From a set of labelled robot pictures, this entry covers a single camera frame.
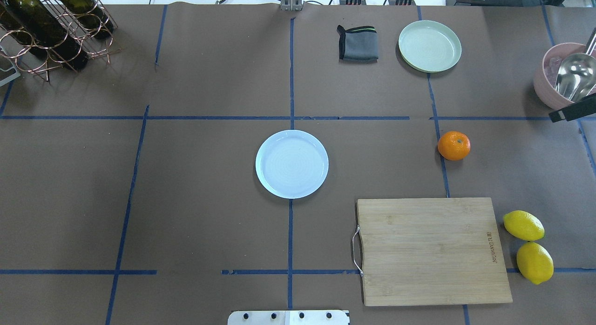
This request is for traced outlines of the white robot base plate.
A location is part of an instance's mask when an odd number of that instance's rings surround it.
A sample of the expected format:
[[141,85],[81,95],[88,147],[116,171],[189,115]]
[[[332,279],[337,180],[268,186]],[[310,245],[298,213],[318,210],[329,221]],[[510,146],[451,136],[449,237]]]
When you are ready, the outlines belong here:
[[234,311],[228,325],[349,325],[349,311],[344,310],[272,310]]

